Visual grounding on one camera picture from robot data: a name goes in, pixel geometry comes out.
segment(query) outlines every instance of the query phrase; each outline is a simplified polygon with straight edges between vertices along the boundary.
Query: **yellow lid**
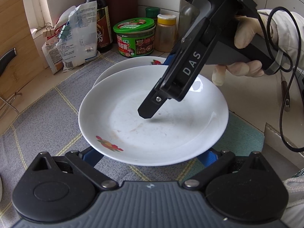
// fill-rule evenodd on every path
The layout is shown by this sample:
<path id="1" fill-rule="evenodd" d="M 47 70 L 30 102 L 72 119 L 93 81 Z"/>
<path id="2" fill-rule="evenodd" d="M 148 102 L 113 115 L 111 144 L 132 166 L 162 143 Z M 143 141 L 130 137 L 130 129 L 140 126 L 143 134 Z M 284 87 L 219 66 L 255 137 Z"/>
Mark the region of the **yellow lid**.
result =
<path id="1" fill-rule="evenodd" d="M 172 26 L 176 24 L 176 16 L 169 14 L 159 14 L 157 16 L 157 22 L 159 24 Z"/>

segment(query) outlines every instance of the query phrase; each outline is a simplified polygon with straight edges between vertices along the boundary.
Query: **metal screw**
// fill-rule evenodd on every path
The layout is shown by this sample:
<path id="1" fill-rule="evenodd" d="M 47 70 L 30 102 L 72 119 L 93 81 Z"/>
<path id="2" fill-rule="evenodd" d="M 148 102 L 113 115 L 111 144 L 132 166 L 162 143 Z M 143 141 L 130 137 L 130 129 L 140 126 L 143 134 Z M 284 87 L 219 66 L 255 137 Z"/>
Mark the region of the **metal screw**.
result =
<path id="1" fill-rule="evenodd" d="M 101 183 L 101 186 L 103 186 L 104 188 L 114 188 L 117 186 L 117 182 L 113 180 L 106 180 Z"/>
<path id="2" fill-rule="evenodd" d="M 185 185 L 189 188 L 196 188 L 200 184 L 199 184 L 199 181 L 197 181 L 195 179 L 189 179 L 189 180 L 185 181 Z"/>

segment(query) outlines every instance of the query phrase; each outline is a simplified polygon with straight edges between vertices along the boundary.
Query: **gray ribbed surface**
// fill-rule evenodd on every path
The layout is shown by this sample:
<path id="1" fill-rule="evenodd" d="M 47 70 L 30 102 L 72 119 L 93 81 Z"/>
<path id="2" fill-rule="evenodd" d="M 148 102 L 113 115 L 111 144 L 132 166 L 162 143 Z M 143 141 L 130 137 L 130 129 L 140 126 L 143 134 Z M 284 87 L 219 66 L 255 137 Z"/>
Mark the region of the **gray ribbed surface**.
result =
<path id="1" fill-rule="evenodd" d="M 284 228 L 282 223 L 241 225 L 223 221 L 199 192 L 177 182 L 125 182 L 115 191 L 103 192 L 96 203 L 74 220 L 52 225 L 22 220 L 14 228 Z"/>

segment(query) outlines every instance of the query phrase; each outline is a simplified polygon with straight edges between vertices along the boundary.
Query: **mushroom sauce container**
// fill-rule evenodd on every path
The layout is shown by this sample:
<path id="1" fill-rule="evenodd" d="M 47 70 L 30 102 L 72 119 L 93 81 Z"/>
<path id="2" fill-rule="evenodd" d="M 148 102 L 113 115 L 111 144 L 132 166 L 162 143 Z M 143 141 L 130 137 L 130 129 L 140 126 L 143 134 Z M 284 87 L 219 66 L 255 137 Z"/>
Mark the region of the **mushroom sauce container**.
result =
<path id="1" fill-rule="evenodd" d="M 113 28 L 119 52 L 126 57 L 148 55 L 154 50 L 155 23 L 150 18 L 122 21 Z"/>

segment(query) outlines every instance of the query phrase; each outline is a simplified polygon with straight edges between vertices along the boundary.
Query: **jar with yellow lid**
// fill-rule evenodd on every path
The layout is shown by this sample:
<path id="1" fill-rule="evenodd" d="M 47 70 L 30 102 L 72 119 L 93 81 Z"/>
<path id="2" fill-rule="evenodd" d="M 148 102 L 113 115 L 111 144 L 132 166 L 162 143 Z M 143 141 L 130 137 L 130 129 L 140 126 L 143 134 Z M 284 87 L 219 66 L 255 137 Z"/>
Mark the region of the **jar with yellow lid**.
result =
<path id="1" fill-rule="evenodd" d="M 161 52 L 170 52 L 176 40 L 176 16 L 159 14 L 155 28 L 154 48 Z"/>

